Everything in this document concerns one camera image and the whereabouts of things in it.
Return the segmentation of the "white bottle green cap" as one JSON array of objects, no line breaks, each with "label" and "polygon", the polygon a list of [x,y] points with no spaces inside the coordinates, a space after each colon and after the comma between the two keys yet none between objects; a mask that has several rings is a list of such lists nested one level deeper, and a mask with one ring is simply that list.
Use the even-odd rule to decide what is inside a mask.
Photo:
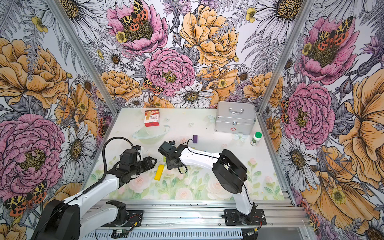
[{"label": "white bottle green cap", "polygon": [[253,135],[253,138],[251,140],[251,144],[253,146],[257,145],[263,138],[263,134],[261,132],[256,132],[254,135]]}]

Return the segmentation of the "small circuit board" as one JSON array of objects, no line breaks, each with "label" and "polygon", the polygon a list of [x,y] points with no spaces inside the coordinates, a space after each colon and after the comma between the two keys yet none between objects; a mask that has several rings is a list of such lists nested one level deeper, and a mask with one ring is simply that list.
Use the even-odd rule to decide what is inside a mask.
[{"label": "small circuit board", "polygon": [[113,230],[111,234],[112,239],[126,238],[129,235],[130,231],[127,229],[117,229]]}]

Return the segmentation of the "clear glass bowl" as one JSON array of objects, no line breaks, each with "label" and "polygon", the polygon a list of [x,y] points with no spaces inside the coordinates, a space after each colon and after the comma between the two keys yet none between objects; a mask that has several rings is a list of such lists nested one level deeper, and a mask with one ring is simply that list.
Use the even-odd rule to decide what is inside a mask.
[{"label": "clear glass bowl", "polygon": [[170,131],[170,128],[169,125],[142,127],[133,133],[132,137],[143,144],[153,145],[159,142]]}]

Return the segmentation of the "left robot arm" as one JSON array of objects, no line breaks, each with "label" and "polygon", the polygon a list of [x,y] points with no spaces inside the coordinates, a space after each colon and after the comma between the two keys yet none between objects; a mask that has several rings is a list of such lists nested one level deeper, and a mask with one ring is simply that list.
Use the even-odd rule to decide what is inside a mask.
[{"label": "left robot arm", "polygon": [[129,220],[126,204],[108,201],[96,210],[93,206],[129,183],[133,176],[152,170],[156,163],[156,159],[146,157],[124,169],[123,162],[119,161],[103,180],[62,201],[52,200],[43,210],[32,239],[79,240],[106,224],[126,224]]}]

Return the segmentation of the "red white cardboard box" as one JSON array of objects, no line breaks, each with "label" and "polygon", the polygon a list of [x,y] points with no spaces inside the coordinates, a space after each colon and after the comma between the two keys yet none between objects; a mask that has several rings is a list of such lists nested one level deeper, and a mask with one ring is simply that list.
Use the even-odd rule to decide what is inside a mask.
[{"label": "red white cardboard box", "polygon": [[145,124],[145,127],[159,126],[160,125],[159,110],[147,110],[147,111],[145,111],[144,124]]}]

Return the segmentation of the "long yellow block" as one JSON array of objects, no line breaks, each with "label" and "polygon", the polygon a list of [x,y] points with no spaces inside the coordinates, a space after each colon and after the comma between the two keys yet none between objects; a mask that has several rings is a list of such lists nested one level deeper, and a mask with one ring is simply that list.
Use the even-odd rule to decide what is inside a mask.
[{"label": "long yellow block", "polygon": [[159,165],[158,166],[156,174],[155,174],[155,177],[154,177],[154,180],[156,180],[156,181],[160,181],[161,180],[164,168],[165,168],[164,165]]}]

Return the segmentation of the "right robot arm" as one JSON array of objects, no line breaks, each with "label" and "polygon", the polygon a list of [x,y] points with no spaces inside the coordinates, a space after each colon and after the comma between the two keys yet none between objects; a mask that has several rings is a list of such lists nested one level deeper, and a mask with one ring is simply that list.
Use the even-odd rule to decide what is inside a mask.
[{"label": "right robot arm", "polygon": [[246,166],[229,150],[209,153],[189,148],[187,144],[175,147],[167,142],[159,147],[168,170],[196,166],[211,170],[224,190],[231,193],[236,209],[224,210],[222,218],[227,226],[262,226],[263,219],[257,214],[257,205],[251,200],[246,181]]}]

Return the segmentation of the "silver metal case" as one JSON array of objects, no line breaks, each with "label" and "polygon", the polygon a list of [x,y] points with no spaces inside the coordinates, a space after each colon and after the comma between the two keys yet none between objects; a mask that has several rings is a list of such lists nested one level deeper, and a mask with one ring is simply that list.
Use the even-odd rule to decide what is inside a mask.
[{"label": "silver metal case", "polygon": [[257,118],[254,105],[219,102],[215,131],[220,133],[250,135]]}]

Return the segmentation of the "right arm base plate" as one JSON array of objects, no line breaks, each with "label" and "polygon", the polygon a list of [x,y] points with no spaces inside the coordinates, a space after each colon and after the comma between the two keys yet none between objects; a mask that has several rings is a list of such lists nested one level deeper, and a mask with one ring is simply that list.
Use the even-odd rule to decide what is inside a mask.
[{"label": "right arm base plate", "polygon": [[242,214],[236,209],[224,210],[222,218],[226,226],[266,226],[266,215],[262,209],[252,209],[248,215]]}]

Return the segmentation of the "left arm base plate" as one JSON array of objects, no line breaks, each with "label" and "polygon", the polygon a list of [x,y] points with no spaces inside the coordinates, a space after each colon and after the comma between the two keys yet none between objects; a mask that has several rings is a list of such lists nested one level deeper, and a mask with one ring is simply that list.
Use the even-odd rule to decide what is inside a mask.
[{"label": "left arm base plate", "polygon": [[127,210],[126,217],[122,220],[115,220],[111,223],[107,223],[102,227],[140,227],[142,225],[144,211],[142,210]]}]

